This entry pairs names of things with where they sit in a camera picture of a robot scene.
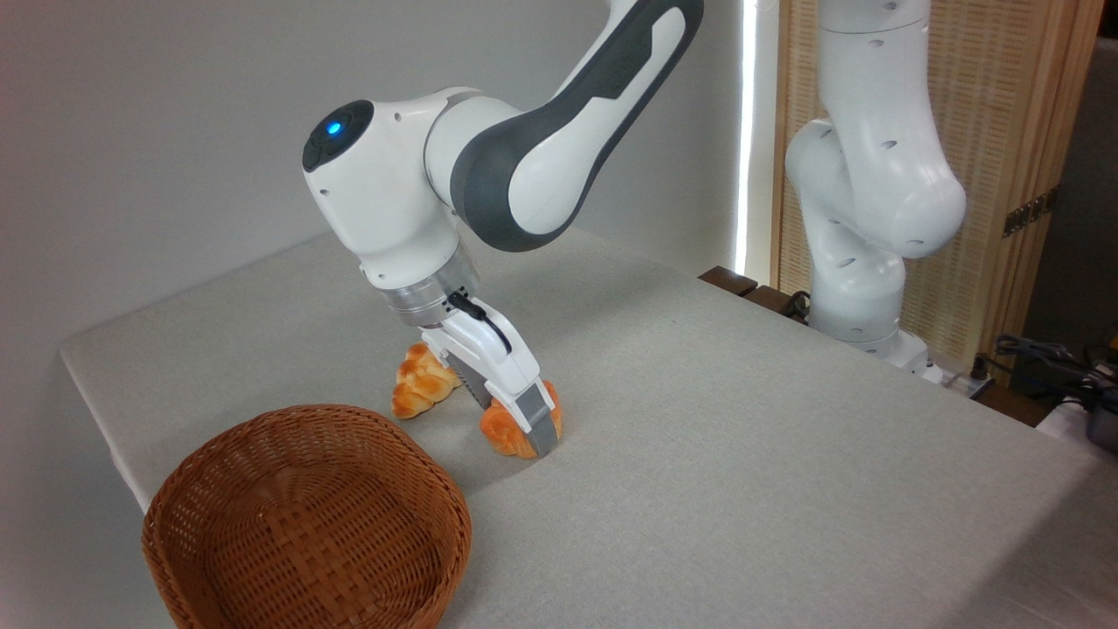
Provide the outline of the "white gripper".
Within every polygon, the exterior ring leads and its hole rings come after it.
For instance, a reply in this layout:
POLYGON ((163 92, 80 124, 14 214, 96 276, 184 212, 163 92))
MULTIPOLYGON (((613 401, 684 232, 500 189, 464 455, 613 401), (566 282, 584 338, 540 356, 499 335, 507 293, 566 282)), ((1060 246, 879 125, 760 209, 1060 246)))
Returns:
POLYGON ((519 457, 534 459, 555 449, 562 437, 555 393, 549 384, 537 384, 542 371, 511 321, 484 301, 442 301, 437 314, 443 320, 425 328, 421 339, 443 366, 455 371, 480 409, 487 410, 493 397, 503 404, 515 401, 528 426, 521 432, 524 444, 517 446, 519 457))

